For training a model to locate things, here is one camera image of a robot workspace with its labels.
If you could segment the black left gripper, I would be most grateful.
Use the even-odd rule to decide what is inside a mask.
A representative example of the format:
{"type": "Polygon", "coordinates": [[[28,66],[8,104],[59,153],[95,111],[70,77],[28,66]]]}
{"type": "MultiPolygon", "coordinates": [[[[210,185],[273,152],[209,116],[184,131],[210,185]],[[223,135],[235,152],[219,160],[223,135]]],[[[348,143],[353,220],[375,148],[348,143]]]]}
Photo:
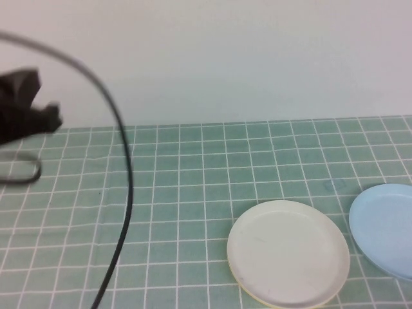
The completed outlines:
{"type": "Polygon", "coordinates": [[[58,102],[49,102],[43,110],[32,107],[40,88],[35,68],[20,68],[1,74],[1,145],[29,136],[54,133],[61,127],[58,102]]]}

